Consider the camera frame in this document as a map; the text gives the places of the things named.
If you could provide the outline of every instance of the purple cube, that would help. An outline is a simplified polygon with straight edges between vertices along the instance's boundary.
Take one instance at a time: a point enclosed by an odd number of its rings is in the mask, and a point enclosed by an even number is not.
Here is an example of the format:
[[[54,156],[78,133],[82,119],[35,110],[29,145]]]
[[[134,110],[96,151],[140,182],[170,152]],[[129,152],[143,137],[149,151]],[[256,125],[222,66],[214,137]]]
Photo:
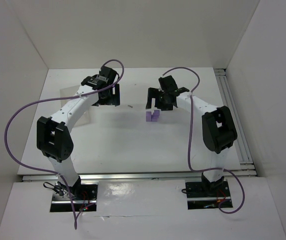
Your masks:
[[[146,121],[147,122],[151,122],[152,121],[152,112],[151,111],[147,111],[146,112]]]

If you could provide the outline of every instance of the small purple block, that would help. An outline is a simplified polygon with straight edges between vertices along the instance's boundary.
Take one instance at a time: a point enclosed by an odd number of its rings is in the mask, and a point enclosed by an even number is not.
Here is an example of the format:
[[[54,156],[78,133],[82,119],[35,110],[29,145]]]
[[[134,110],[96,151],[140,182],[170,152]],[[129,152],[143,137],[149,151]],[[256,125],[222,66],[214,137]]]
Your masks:
[[[160,110],[154,110],[153,116],[160,116]]]
[[[152,121],[152,112],[151,111],[147,111],[146,112],[146,121],[147,122],[151,122]]]

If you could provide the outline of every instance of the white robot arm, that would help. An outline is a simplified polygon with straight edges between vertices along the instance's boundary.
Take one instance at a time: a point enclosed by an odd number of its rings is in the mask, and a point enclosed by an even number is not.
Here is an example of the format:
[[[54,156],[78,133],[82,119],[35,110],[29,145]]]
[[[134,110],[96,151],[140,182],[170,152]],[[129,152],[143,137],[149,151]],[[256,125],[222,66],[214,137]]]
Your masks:
[[[74,196],[80,194],[78,189],[81,179],[76,173],[71,159],[74,145],[70,133],[75,123],[90,106],[120,105],[120,86],[118,84],[114,86],[114,93],[111,88],[95,92],[113,84],[117,75],[118,73],[112,68],[103,66],[99,74],[88,76],[81,82],[81,86],[75,94],[80,97],[69,100],[50,117],[42,116],[37,121],[36,146],[48,158],[54,170],[64,176]],[[58,182],[63,188],[66,188],[60,176],[58,176]]]
[[[155,99],[155,107],[162,111],[171,111],[174,106],[191,112],[192,93],[187,88],[178,88],[171,75],[160,77],[158,81],[160,88],[148,89],[146,109],[152,107],[152,99]],[[222,168],[202,173],[204,188],[210,191],[222,184],[227,154],[238,135],[227,106],[217,107],[194,95],[192,99],[194,122],[202,126],[203,142],[212,152],[210,168]]]

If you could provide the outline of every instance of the purple cable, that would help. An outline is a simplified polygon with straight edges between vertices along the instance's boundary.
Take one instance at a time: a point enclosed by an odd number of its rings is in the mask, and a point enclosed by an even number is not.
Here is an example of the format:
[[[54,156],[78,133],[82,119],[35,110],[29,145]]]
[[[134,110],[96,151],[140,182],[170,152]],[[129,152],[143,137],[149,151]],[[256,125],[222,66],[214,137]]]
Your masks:
[[[197,89],[197,87],[200,85],[201,79],[200,79],[200,76],[195,71],[193,71],[192,69],[190,69],[188,67],[185,67],[185,66],[177,66],[177,67],[171,68],[170,70],[167,70],[165,73],[163,73],[162,76],[164,76],[165,74],[167,74],[169,72],[172,72],[173,70],[176,70],[176,69],[185,69],[185,70],[188,70],[188,71],[190,71],[190,72],[192,72],[192,73],[194,73],[196,75],[196,77],[197,77],[197,84],[191,90],[191,93],[193,93],[194,90]]]
[[[189,70],[190,72],[194,73],[196,76],[197,76],[197,84],[196,86],[191,90],[191,93],[193,93],[193,91],[200,85],[200,77],[199,75],[193,71],[192,69],[189,69],[187,67],[184,67],[184,66],[179,66],[179,67],[174,67],[168,71],[166,71],[163,76],[169,72],[171,72],[172,70],[175,70],[175,69],[185,69],[185,70]],[[190,124],[189,124],[189,136],[188,136],[188,147],[187,147],[187,164],[188,164],[188,168],[191,170],[191,172],[194,172],[194,173],[203,173],[203,172],[207,172],[207,171],[211,171],[211,170],[222,170],[222,168],[220,167],[211,167],[211,168],[206,168],[206,169],[200,169],[200,170],[194,170],[192,168],[192,165],[191,165],[191,146],[192,146],[192,136],[193,136],[193,118],[194,118],[194,106],[193,106],[193,96],[192,94],[189,96],[190,97],[190,100],[191,100],[191,115],[190,115]],[[235,179],[236,181],[238,182],[241,190],[242,190],[242,202],[241,204],[239,205],[239,207],[233,211],[224,211],[221,209],[221,205],[227,201],[229,201],[229,199],[226,199],[224,201],[221,201],[219,204],[218,204],[218,209],[224,213],[224,214],[234,214],[236,212],[238,212],[244,205],[244,202],[245,202],[245,191],[244,191],[244,188],[243,188],[243,185],[242,183],[240,182],[240,179],[231,171],[231,170],[228,170],[228,169],[225,169],[223,168],[223,171],[224,172],[228,172],[230,173]]]
[[[85,94],[82,94],[81,97],[85,97],[85,96],[88,96],[88,95],[92,95],[92,94],[96,94],[96,93],[99,93],[99,92],[102,92],[102,91],[105,91],[109,88],[112,88],[114,87],[123,77],[123,74],[124,74],[124,65],[122,62],[120,62],[119,60],[117,59],[111,59],[111,60],[108,60],[107,62],[105,62],[103,66],[105,66],[106,64],[110,63],[110,62],[118,62],[121,67],[122,67],[122,73],[121,75],[119,76],[119,78],[117,79],[116,82],[114,82],[113,84],[107,86],[107,87],[104,87],[102,89],[99,89],[99,90],[96,90],[96,91],[93,91],[93,92],[89,92],[89,93],[85,93]],[[35,105],[35,104],[40,104],[40,103],[45,103],[45,102],[50,102],[50,101],[57,101],[57,100],[70,100],[70,99],[78,99],[80,98],[80,96],[67,96],[67,97],[55,97],[55,98],[48,98],[48,99],[43,99],[43,100],[38,100],[38,101],[34,101],[34,102],[31,102],[29,104],[26,104],[25,106],[21,107],[19,110],[17,110],[13,116],[8,120],[7,124],[6,124],[6,127],[5,127],[5,131],[4,131],[4,144],[5,144],[5,148],[6,148],[6,151],[7,153],[9,154],[9,156],[19,165],[25,167],[25,168],[28,168],[28,169],[32,169],[32,170],[36,170],[36,171],[42,171],[42,172],[47,172],[47,173],[51,173],[51,174],[55,174],[55,175],[59,175],[60,173],[59,172],[56,172],[56,171],[53,171],[53,170],[48,170],[48,169],[43,169],[43,168],[38,168],[38,167],[33,167],[33,166],[29,166],[29,165],[26,165],[22,162],[20,162],[11,152],[10,150],[10,147],[9,147],[9,143],[8,143],[8,131],[9,131],[9,127],[13,121],[13,119],[24,109],[28,108],[29,106],[32,106],[32,105]],[[73,199],[72,199],[72,194],[71,194],[71,190],[70,190],[70,187],[66,181],[66,179],[64,178],[64,176],[60,175],[66,188],[67,188],[67,191],[68,191],[68,196],[69,196],[69,199],[70,199],[70,202],[71,202],[71,207],[72,207],[72,212],[73,212],[73,216],[74,216],[74,228],[75,230],[78,228],[78,218],[77,218],[77,215],[76,215],[76,212],[75,212],[75,208],[74,208],[74,204],[73,204]]]

